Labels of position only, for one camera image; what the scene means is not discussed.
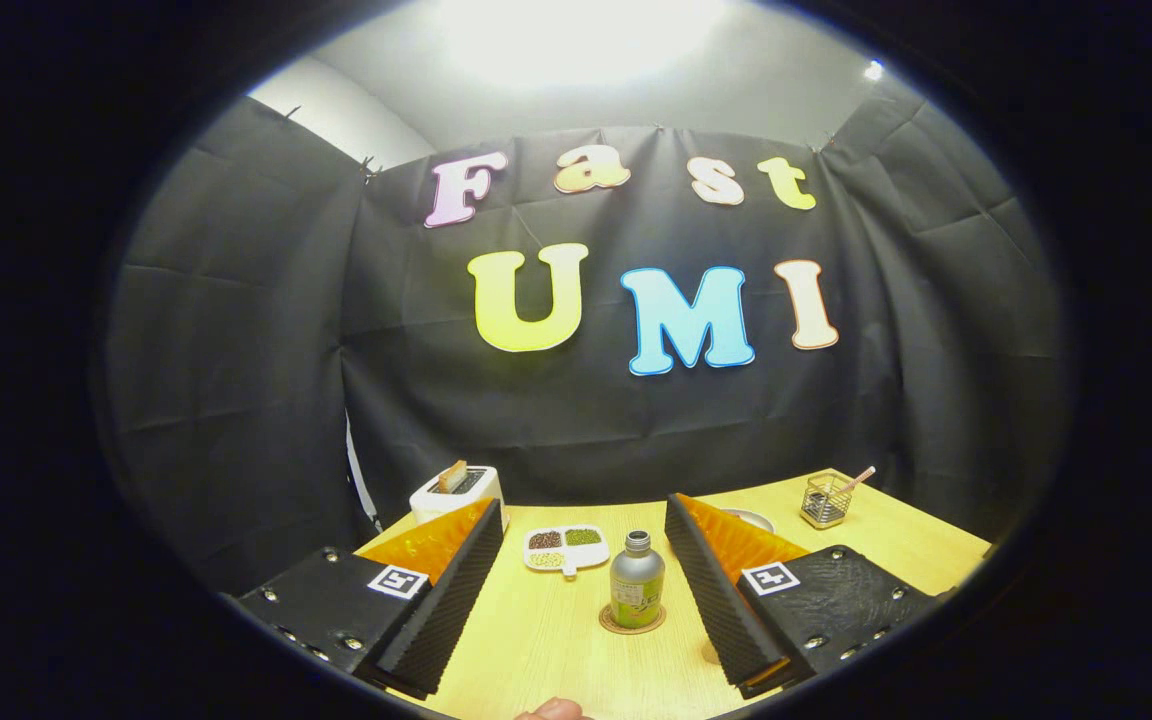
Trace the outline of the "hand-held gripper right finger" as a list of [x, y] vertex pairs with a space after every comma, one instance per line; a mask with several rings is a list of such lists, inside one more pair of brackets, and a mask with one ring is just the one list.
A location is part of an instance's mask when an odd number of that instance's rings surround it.
[[667, 498], [666, 536], [746, 700], [844, 667], [941, 605], [846, 544], [806, 551], [681, 493]]

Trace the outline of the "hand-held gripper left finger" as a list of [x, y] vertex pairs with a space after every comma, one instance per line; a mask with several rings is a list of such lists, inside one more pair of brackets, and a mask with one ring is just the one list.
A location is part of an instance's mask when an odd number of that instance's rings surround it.
[[485, 497], [364, 553], [323, 547], [234, 605], [320, 664], [424, 700], [502, 547], [502, 520]]

